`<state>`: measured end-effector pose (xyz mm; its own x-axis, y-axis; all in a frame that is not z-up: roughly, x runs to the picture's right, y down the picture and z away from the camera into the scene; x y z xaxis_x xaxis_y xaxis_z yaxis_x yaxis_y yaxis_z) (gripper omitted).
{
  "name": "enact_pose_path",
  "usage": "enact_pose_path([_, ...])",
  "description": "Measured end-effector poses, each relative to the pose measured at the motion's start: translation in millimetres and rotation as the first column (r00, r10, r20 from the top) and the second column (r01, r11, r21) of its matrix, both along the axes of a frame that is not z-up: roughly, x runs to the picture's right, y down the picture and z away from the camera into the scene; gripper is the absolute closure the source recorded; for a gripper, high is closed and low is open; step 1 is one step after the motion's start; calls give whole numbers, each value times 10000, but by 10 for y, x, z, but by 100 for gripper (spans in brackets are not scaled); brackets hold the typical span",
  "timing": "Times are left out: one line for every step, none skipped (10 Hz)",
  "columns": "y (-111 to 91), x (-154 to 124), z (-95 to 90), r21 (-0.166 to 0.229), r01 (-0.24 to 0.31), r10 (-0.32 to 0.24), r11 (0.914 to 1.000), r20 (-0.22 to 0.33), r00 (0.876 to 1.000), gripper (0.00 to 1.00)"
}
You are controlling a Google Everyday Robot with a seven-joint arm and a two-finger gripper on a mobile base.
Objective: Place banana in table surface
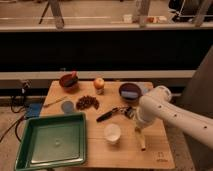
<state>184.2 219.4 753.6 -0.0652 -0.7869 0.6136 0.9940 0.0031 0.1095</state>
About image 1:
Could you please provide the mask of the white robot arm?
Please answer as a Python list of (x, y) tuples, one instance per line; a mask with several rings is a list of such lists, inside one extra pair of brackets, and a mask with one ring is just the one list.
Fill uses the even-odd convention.
[(157, 86), (140, 97), (135, 123), (140, 129), (160, 118), (213, 149), (213, 119), (198, 115), (170, 103), (172, 94), (165, 86)]

